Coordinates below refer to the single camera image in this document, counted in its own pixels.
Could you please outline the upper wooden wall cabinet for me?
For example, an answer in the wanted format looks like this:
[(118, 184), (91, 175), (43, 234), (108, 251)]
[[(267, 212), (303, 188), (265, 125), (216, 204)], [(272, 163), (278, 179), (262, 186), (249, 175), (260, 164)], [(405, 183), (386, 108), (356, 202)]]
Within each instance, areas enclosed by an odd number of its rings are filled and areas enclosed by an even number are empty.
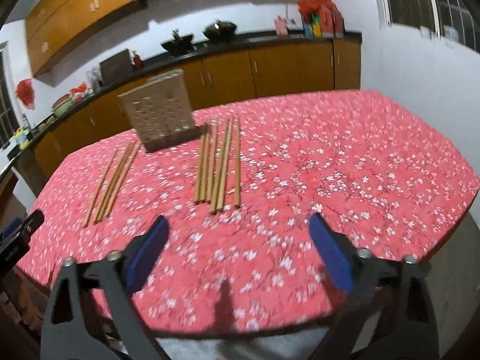
[(41, 0), (25, 20), (32, 75), (48, 72), (86, 39), (145, 6), (146, 0)]

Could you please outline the yellow detergent bottle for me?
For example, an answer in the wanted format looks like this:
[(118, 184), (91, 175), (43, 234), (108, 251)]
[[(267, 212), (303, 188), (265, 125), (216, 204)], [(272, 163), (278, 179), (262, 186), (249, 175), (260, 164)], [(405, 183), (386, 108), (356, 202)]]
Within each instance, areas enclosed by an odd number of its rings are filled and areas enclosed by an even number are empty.
[(20, 150), (25, 150), (29, 146), (28, 132), (23, 127), (15, 131), (14, 139)]

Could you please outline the green pot on counter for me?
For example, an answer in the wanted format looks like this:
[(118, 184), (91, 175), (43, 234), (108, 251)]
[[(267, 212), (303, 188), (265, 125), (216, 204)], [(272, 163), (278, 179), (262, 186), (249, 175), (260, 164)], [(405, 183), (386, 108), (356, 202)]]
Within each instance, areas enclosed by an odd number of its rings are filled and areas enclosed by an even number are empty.
[(52, 112), (56, 118), (62, 116), (73, 105), (74, 101), (71, 94), (61, 96), (53, 105)]

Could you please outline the black wok left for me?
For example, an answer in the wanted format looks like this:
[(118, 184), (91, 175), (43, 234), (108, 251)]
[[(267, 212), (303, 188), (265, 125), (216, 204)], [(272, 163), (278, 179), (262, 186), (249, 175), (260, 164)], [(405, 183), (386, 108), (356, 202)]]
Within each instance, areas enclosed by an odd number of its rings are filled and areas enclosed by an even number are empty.
[(178, 29), (172, 30), (172, 39), (161, 44), (162, 48), (170, 55), (180, 56), (190, 53), (194, 50), (193, 34), (181, 36)]

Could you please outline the black wok with lid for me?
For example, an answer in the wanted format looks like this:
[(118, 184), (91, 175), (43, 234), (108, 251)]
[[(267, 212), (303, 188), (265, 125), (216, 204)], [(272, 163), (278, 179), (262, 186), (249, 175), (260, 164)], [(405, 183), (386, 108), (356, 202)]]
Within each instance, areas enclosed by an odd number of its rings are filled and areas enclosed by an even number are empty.
[(219, 44), (232, 41), (236, 30), (235, 23), (217, 19), (213, 24), (205, 27), (202, 33), (212, 44)]

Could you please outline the red plastic bag hanging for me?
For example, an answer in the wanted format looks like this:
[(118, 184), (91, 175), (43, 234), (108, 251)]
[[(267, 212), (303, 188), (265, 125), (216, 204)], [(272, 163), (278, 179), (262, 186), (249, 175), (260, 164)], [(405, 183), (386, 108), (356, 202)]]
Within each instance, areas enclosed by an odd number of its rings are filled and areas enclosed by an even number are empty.
[(16, 97), (29, 110), (35, 109), (35, 92), (31, 79), (21, 80), (16, 86)]

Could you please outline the dark cutting board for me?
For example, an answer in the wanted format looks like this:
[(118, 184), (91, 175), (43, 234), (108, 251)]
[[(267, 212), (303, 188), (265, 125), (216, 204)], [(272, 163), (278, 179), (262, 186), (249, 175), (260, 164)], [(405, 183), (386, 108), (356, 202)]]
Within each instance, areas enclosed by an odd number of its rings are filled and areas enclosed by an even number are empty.
[(132, 64), (129, 49), (124, 49), (120, 53), (105, 59), (100, 63), (100, 72), (104, 86), (123, 79), (132, 73), (134, 66)]

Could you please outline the red floral tablecloth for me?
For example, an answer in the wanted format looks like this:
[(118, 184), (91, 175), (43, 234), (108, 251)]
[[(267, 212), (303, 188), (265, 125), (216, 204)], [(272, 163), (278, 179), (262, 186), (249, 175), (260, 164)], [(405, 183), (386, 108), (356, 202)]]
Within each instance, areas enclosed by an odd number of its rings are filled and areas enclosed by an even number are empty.
[(374, 91), (267, 97), (196, 111), (198, 123), (239, 117), (223, 211), (194, 203), (199, 141), (140, 150), (112, 213), (99, 203), (134, 130), (68, 155), (35, 201), (45, 221), (19, 268), (51, 287), (64, 258), (103, 258), (158, 216), (168, 244), (134, 302), (168, 333), (266, 331), (332, 314), (344, 296), (308, 235), (321, 214), (379, 258), (424, 258), (451, 235), (479, 191), (479, 176), (445, 136)]

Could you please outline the lower wooden kitchen cabinets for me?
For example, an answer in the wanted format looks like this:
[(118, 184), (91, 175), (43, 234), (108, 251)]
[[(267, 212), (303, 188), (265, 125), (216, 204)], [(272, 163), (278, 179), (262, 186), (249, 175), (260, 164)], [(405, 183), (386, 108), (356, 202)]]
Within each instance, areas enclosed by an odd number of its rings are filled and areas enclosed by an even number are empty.
[(11, 168), (49, 177), (70, 153), (129, 130), (131, 123), (118, 96), (173, 69), (184, 72), (195, 110), (253, 98), (360, 88), (361, 45), (357, 34), (343, 39), (276, 40), (180, 62), (162, 61), (74, 105), (18, 153)]

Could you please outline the beige perforated utensil holder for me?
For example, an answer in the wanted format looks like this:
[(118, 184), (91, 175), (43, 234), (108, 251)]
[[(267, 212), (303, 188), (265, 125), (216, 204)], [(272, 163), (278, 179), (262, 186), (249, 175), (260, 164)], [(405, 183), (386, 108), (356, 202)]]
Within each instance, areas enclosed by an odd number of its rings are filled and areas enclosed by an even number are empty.
[(194, 121), (182, 69), (157, 75), (118, 99), (148, 153), (202, 134), (203, 128)]

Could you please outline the window with grille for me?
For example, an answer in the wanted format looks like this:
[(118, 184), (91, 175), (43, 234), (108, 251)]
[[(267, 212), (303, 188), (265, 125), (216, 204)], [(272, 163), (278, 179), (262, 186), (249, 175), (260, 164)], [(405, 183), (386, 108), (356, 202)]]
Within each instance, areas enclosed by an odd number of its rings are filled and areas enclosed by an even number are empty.
[(383, 26), (419, 29), (428, 38), (446, 38), (479, 51), (479, 23), (462, 0), (377, 0)]

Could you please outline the red packages on counter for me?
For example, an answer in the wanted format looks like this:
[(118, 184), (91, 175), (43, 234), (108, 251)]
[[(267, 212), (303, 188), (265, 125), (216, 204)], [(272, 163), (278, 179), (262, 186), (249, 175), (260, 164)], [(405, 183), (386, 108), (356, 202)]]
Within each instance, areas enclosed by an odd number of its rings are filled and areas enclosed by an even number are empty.
[(298, 2), (304, 35), (307, 38), (343, 38), (343, 15), (331, 0)]

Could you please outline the pink bottle on counter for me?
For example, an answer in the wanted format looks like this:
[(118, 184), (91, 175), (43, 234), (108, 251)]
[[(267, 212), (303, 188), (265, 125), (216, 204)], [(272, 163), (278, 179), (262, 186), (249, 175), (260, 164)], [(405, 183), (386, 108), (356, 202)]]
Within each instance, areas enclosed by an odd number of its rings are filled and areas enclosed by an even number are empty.
[(289, 37), (288, 22), (286, 18), (282, 16), (277, 16), (274, 19), (274, 26), (275, 26), (276, 35), (278, 38)]

